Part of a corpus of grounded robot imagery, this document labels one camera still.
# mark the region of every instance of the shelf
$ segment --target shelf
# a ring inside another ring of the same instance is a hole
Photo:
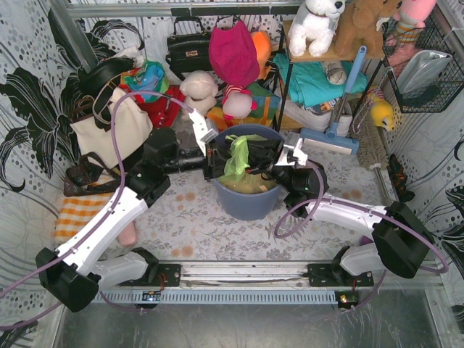
[[[285,33],[285,41],[286,43],[288,44],[288,42],[290,42],[290,38],[289,38],[289,31],[290,31],[290,27],[291,27],[291,20],[286,20],[283,22],[283,31]],[[292,63],[303,63],[303,62],[328,62],[328,61],[331,61],[331,60],[354,60],[356,55],[357,55],[357,52],[359,50],[359,48],[362,46],[362,43],[361,43],[361,40],[356,40],[352,46],[352,50],[351,52],[344,56],[344,57],[340,57],[338,54],[335,53],[335,43],[332,42],[331,46],[329,47],[328,51],[323,54],[322,56],[320,57],[313,57],[311,54],[309,54],[309,52],[305,51],[305,53],[300,56],[300,57],[293,57],[290,53],[290,51],[287,49],[287,53],[289,55],[289,58],[290,58],[290,62]],[[384,58],[384,55],[381,55],[379,57],[374,57],[374,56],[371,56],[369,55],[369,52],[368,52],[368,55],[367,55],[368,59],[383,59]]]

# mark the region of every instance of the pink object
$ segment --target pink object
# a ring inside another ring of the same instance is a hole
[[[253,100],[252,92],[233,85],[227,85],[224,88],[223,111],[225,121],[231,121],[234,118],[243,119],[257,108],[258,104]]]
[[[366,244],[370,244],[370,243],[373,243],[372,239],[366,237],[366,236],[362,236],[361,239],[360,239],[360,246],[362,245],[366,245]]]
[[[256,48],[245,23],[227,30],[215,27],[210,40],[210,61],[217,76],[228,84],[247,87],[260,74]]]
[[[420,49],[417,49],[413,43],[405,43],[404,46],[398,47],[396,51],[388,57],[389,64],[393,67],[394,74],[397,78],[406,67],[406,64],[403,63],[409,62],[419,51]]]
[[[424,28],[424,21],[431,14],[435,4],[436,0],[403,0],[399,12],[393,18],[416,28]]]
[[[123,232],[119,233],[117,241],[119,241],[122,247],[129,247],[137,243],[136,224],[134,222],[129,223],[129,225],[123,229]]]

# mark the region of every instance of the teal towel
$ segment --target teal towel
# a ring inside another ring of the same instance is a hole
[[[287,79],[289,59],[285,54],[277,54],[274,62],[278,65],[284,81]],[[347,75],[353,66],[350,62],[342,62]],[[364,91],[368,78],[361,72],[358,74],[352,93]],[[327,81],[320,62],[294,63],[291,73],[289,95],[294,103],[313,107],[343,95],[345,85],[332,85]]]

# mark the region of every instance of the black wire basket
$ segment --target black wire basket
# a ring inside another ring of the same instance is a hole
[[[424,29],[413,29],[396,36],[394,36],[395,24],[395,21],[389,22],[389,29],[386,31],[384,64],[386,67],[393,68],[389,77],[401,112],[407,114],[445,111],[464,88],[464,72],[455,59],[454,52],[448,47],[438,25],[432,18],[426,21]],[[452,58],[433,83],[401,94],[397,78],[406,68],[413,52],[423,49],[448,53],[452,55]]]

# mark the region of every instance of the white container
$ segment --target white container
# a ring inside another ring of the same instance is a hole
[[[275,90],[275,95],[281,98],[281,92],[277,88]],[[282,105],[282,98],[279,104],[279,110],[276,112],[280,112],[280,108]],[[292,120],[297,121],[300,125],[305,128],[314,129],[315,131],[325,132],[328,125],[330,124],[332,112],[326,112],[322,115],[313,114],[309,110],[303,110],[290,99],[287,99],[285,102],[285,110],[284,114],[290,117]],[[336,129],[338,136],[347,136],[349,131],[349,125],[353,119],[351,108],[349,105],[345,105],[344,114],[340,117],[339,127]]]

